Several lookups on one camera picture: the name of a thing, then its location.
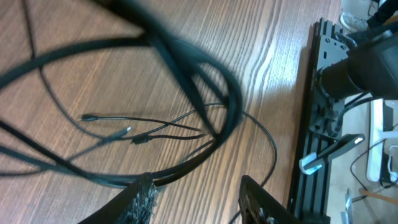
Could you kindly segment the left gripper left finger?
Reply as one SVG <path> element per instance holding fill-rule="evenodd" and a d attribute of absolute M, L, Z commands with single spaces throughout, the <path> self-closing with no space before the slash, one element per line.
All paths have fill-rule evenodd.
<path fill-rule="evenodd" d="M 79 224 L 148 224 L 156 194 L 152 176 L 144 174 Z"/>

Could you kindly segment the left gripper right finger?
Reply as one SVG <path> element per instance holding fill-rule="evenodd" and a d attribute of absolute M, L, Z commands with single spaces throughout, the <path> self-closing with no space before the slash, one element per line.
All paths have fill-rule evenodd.
<path fill-rule="evenodd" d="M 244 175 L 239 189 L 243 224 L 305 224 L 293 216 L 253 178 Z"/>

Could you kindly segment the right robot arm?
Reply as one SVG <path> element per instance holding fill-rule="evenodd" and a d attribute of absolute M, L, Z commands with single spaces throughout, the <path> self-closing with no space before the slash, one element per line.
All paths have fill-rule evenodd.
<path fill-rule="evenodd" d="M 349 50 L 347 58 L 320 70 L 317 88 L 336 100 L 364 92 L 396 100 L 397 35 L 385 30 Z"/>

